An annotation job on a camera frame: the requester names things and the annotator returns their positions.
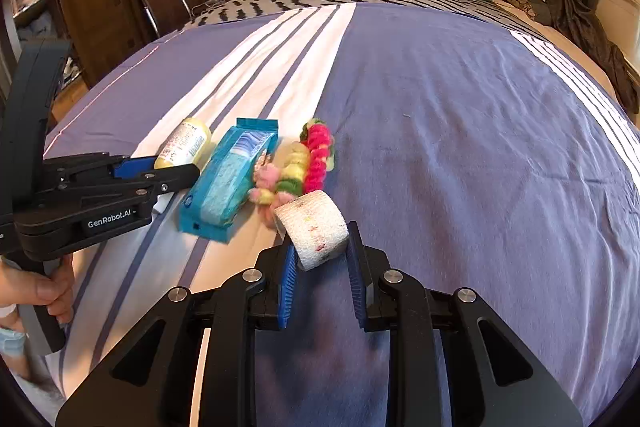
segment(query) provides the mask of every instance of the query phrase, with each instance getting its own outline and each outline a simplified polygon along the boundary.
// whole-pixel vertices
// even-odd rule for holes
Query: white bottle
[[[154,168],[197,164],[208,149],[211,131],[200,120],[187,118],[176,128],[156,158]]]

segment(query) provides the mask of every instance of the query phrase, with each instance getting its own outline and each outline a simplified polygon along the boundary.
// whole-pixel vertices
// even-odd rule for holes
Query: pink seam line
[[[173,39],[174,37],[177,37],[178,35],[180,35],[181,33],[184,32],[184,29],[178,33],[176,33],[175,35],[169,37],[167,40],[163,41],[162,44],[166,44],[167,42],[169,42],[171,39]],[[131,66],[130,68],[128,68],[126,71],[123,71],[121,74],[119,74],[119,76],[117,76],[116,78],[114,78],[109,84],[107,84],[107,86],[104,87],[104,89],[98,93],[98,95],[91,101],[89,102],[86,106],[84,106],[82,108],[82,111],[80,111],[78,114],[76,114],[76,116],[73,118],[73,120],[71,120],[68,124],[66,124],[62,129],[60,129],[58,131],[58,134],[56,134],[53,137],[53,140],[51,140],[51,143],[49,144],[49,146],[45,149],[44,154],[47,154],[49,152],[49,150],[51,149],[51,147],[53,147],[53,144],[56,142],[56,140],[62,135],[63,132],[65,132],[68,127],[74,123],[78,117],[80,117],[80,115],[82,113],[84,113],[96,100],[98,100],[98,98],[100,97],[100,95],[102,93],[104,93],[107,89],[109,89],[111,86],[113,86],[113,84],[115,84],[118,80],[120,80],[124,75],[126,75],[127,73],[129,73],[129,71],[131,71],[133,68],[135,68],[136,66],[138,66],[139,64],[141,64],[142,62],[144,62],[145,60],[147,60],[151,54],[156,51],[156,49],[158,49],[160,46],[156,46],[155,48],[153,48],[150,52],[148,52],[148,54],[146,54],[144,57],[140,58],[139,61],[137,61],[133,66]]]

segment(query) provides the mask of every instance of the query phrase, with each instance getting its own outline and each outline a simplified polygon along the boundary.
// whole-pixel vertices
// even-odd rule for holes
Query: wet wipes package
[[[228,243],[233,223],[254,185],[256,162],[273,156],[278,121],[238,118],[180,204],[180,230]]]

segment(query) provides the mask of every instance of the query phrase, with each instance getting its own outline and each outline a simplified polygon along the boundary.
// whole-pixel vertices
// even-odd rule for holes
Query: human hand
[[[43,275],[11,268],[0,262],[0,308],[12,304],[46,306],[49,315],[61,324],[73,317],[73,254],[65,255],[50,279]],[[17,310],[0,318],[0,328],[24,331]]]

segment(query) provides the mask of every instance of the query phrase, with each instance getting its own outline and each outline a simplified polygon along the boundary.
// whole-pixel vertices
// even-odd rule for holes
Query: bolt
[[[398,270],[387,270],[384,273],[384,278],[385,278],[385,281],[391,284],[395,284],[398,282],[402,282],[402,273],[399,272]]]
[[[473,302],[476,300],[476,292],[471,288],[462,288],[458,290],[458,299],[463,302]]]
[[[181,286],[176,286],[169,290],[168,297],[171,302],[184,301],[187,298],[187,290]]]
[[[250,268],[244,271],[242,278],[247,282],[257,282],[262,278],[262,272],[258,269]]]

